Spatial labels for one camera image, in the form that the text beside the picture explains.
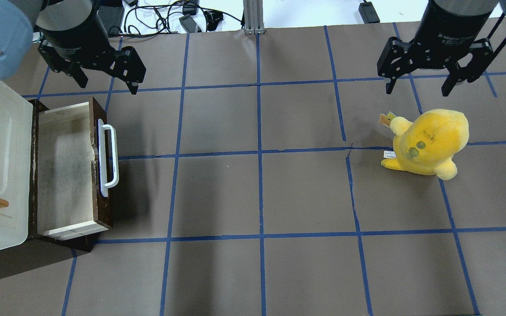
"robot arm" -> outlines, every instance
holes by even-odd
[[[429,0],[415,38],[403,42],[391,37],[380,58],[378,76],[386,81],[386,93],[391,94],[397,78],[417,68],[447,68],[449,75],[442,85],[442,95],[448,96],[454,86],[464,80],[474,82],[500,49],[493,50],[490,36],[476,40],[497,0]],[[502,1],[506,12],[506,1]],[[472,59],[466,66],[459,60],[467,54]]]
[[[133,47],[110,46],[97,9],[92,0],[0,0],[0,80],[16,72],[36,23],[44,34],[38,52],[53,72],[64,72],[85,88],[82,68],[101,70],[136,94],[146,67]]]

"yellow stuffed duck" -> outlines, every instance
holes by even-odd
[[[430,110],[415,122],[391,112],[380,114],[380,123],[394,132],[396,158],[382,160],[382,166],[426,176],[436,174],[442,180],[458,172],[452,157],[464,148],[470,137],[468,120],[453,110]]]

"white handle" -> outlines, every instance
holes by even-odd
[[[118,172],[118,149],[116,148],[116,130],[109,124],[104,124],[103,120],[98,120],[99,129],[99,170],[101,176],[101,194],[108,197],[108,189],[116,186],[119,181]],[[112,151],[112,180],[107,182],[107,152],[105,142],[105,130],[111,131],[111,151]]]

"green spot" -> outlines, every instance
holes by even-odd
[[[413,156],[413,157],[419,156],[419,150],[417,150],[417,148],[415,148],[415,147],[412,147],[409,149],[409,154],[410,154],[410,156]]]

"white tag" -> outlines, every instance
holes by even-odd
[[[395,158],[395,152],[384,150],[384,158]]]

